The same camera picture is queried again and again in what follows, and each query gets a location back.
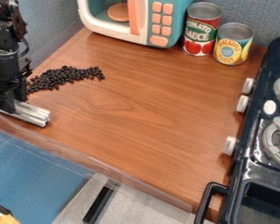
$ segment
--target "blue mat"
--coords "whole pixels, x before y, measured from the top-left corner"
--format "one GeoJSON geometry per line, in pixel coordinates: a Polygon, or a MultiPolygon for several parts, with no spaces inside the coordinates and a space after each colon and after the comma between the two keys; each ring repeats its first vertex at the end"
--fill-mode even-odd
{"type": "Polygon", "coordinates": [[[93,175],[85,167],[0,132],[0,205],[22,224],[51,224],[93,175]]]}

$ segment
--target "tomato sauce can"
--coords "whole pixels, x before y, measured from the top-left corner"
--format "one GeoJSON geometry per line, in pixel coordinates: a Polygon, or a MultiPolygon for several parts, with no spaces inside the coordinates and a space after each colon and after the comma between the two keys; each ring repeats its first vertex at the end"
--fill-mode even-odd
{"type": "Polygon", "coordinates": [[[191,4],[185,22],[183,50],[195,56],[211,54],[221,18],[221,9],[213,3],[191,4]]]}
{"type": "Polygon", "coordinates": [[[222,64],[240,65],[249,56],[252,40],[253,32],[247,25],[224,24],[218,30],[213,56],[222,64]]]}

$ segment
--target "toy stove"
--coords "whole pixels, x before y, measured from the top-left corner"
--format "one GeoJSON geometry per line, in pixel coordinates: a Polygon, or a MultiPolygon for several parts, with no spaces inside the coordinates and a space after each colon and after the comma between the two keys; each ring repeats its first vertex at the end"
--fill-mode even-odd
{"type": "Polygon", "coordinates": [[[208,184],[195,224],[203,223],[215,194],[224,196],[217,223],[280,224],[280,38],[243,93],[236,108],[246,113],[241,134],[228,137],[225,147],[233,157],[229,187],[208,184]]]}

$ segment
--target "oven door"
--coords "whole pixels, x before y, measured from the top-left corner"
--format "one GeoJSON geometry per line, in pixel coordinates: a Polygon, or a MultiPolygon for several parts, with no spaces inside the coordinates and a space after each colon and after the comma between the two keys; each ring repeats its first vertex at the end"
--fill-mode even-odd
{"type": "Polygon", "coordinates": [[[78,0],[80,18],[93,32],[147,45],[148,1],[78,0]]]}

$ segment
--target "wooden countertop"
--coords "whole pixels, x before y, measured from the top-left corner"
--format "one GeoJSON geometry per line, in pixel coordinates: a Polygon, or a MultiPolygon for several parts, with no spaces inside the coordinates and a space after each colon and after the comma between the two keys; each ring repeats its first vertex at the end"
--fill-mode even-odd
{"type": "MultiPolygon", "coordinates": [[[[228,182],[230,158],[222,154],[223,145],[239,131],[242,115],[235,106],[264,52],[254,46],[248,62],[224,66],[212,56],[185,55],[180,46],[151,48],[83,29],[35,74],[63,65],[99,66],[107,79],[33,94],[30,103],[51,110],[51,123],[44,129],[17,123],[170,193],[195,211],[208,182],[228,182]]],[[[219,204],[212,203],[213,215],[219,204]]]]}

